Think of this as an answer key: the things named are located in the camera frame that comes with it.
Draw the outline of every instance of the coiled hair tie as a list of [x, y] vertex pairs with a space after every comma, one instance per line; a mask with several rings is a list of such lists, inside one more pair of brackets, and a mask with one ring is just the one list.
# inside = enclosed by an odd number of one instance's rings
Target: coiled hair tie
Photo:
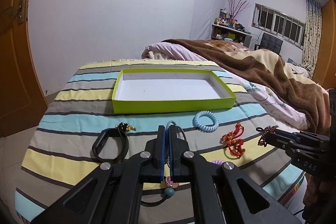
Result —
[[[214, 123], [213, 126], [205, 126], [203, 124], [201, 124], [199, 122], [200, 117], [208, 117], [212, 120], [212, 122]], [[219, 120], [217, 118], [217, 116], [215, 114], [213, 114], [212, 112], [210, 112], [209, 110], [202, 110], [200, 112], [198, 112], [194, 119], [193, 119], [193, 125], [194, 127], [198, 127], [200, 130], [210, 133], [210, 132], [214, 132], [218, 127], [219, 127]]]

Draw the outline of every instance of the red hanging ornament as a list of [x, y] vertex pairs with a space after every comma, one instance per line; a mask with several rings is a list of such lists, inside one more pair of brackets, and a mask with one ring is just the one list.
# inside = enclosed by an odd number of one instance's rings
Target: red hanging ornament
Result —
[[237, 139], [237, 138], [240, 137], [243, 133], [244, 133], [244, 127], [238, 122], [236, 124], [235, 131], [231, 131], [228, 134], [225, 134], [222, 136], [223, 145], [227, 145], [231, 154], [239, 158], [244, 154], [245, 149], [242, 148], [242, 145], [244, 144], [244, 140]]

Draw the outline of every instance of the green box on shelf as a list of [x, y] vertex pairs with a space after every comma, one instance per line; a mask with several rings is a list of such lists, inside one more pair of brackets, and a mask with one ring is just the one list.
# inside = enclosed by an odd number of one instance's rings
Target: green box on shelf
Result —
[[236, 95], [211, 70], [124, 69], [112, 94], [115, 114], [229, 109]]

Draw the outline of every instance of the bolt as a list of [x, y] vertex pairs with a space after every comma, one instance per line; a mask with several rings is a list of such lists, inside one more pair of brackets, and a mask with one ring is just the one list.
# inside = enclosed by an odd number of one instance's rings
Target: bolt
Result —
[[100, 169], [102, 170], [108, 170], [111, 168], [111, 164], [109, 162], [103, 162], [101, 165], [100, 165]]
[[232, 170], [233, 168], [235, 168], [235, 165], [232, 162], [225, 162], [223, 163], [223, 167], [227, 170]]
[[148, 151], [142, 151], [142, 152], [140, 153], [140, 157], [141, 157], [141, 158], [144, 158], [144, 159], [148, 159], [150, 156], [151, 156], [151, 153], [148, 152]]
[[194, 156], [194, 152], [191, 152], [191, 151], [186, 151], [183, 153], [183, 155], [186, 157], [186, 158], [192, 158]]

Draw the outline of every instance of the chair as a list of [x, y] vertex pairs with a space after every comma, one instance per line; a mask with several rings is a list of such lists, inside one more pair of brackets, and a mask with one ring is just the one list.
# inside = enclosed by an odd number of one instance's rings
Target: chair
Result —
[[254, 50], [265, 48], [280, 55], [282, 40], [268, 33], [263, 33], [260, 45], [254, 45]]

